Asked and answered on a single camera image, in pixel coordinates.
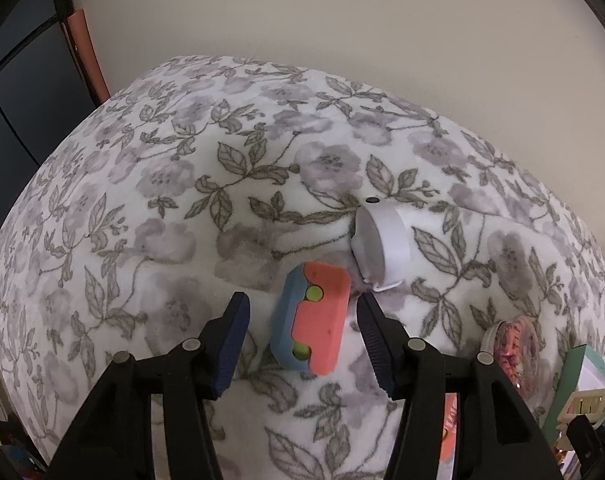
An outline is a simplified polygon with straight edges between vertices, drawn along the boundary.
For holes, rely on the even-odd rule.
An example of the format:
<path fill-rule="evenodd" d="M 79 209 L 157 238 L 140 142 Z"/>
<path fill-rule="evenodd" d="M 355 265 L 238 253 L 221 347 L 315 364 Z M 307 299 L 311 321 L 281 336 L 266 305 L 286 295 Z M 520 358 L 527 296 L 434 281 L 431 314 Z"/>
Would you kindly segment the floral blanket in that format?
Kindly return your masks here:
<path fill-rule="evenodd" d="M 411 261 L 381 307 L 469 356 L 488 328 L 537 330 L 549 413 L 568 352 L 605 361 L 605 252 L 530 172 L 470 130 L 380 89 L 289 65 L 179 56 L 89 115 L 22 187 L 0 229 L 0 367 L 51 458 L 112 356 L 171 350 L 243 290 L 252 321 L 206 408 L 229 479 L 380 479 L 400 405 L 354 318 L 327 377 L 269 349 L 287 273 L 354 271 L 367 200 L 406 207 Z"/>

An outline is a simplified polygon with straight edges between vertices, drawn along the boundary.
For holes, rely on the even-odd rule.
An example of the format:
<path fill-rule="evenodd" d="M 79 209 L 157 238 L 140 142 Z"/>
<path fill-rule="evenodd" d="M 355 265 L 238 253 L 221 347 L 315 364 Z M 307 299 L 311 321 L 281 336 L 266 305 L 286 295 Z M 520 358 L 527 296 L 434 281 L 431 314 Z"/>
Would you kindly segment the clear jar of hair ties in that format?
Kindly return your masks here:
<path fill-rule="evenodd" d="M 534 324 L 525 316 L 500 321 L 486 330 L 481 351 L 490 353 L 519 395 L 537 390 L 540 348 Z"/>

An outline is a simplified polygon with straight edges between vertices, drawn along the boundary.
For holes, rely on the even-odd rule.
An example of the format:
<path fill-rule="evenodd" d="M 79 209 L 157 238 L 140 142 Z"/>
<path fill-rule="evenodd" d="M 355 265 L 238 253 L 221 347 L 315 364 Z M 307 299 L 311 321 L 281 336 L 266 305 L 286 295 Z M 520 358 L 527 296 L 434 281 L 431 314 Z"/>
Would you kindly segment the white round strap device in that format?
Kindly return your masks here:
<path fill-rule="evenodd" d="M 398 209 L 368 197 L 356 212 L 351 251 L 362 280 L 376 292 L 399 286 L 406 278 L 411 249 Z"/>

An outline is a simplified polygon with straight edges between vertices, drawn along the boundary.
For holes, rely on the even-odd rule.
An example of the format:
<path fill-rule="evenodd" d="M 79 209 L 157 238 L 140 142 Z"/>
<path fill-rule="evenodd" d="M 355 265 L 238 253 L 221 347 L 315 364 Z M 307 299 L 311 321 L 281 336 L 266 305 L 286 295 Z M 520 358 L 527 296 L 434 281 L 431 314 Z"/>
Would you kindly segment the blue orange toy case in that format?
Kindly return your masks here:
<path fill-rule="evenodd" d="M 307 261 L 289 272 L 272 316 L 270 349 L 286 370 L 330 375 L 339 359 L 351 289 L 341 266 Z"/>

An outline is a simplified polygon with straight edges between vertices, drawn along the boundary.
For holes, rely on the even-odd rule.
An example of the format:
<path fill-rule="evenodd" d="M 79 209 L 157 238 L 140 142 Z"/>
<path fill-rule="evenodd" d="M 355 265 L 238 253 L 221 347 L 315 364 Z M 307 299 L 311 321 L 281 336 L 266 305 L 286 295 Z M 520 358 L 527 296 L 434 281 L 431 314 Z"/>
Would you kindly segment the teal rimmed white tray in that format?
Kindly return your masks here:
<path fill-rule="evenodd" d="M 605 361 L 589 344 L 567 352 L 557 392 L 542 427 L 553 448 L 562 452 L 573 448 L 566 431 L 579 415 L 586 415 L 595 429 L 605 425 Z"/>

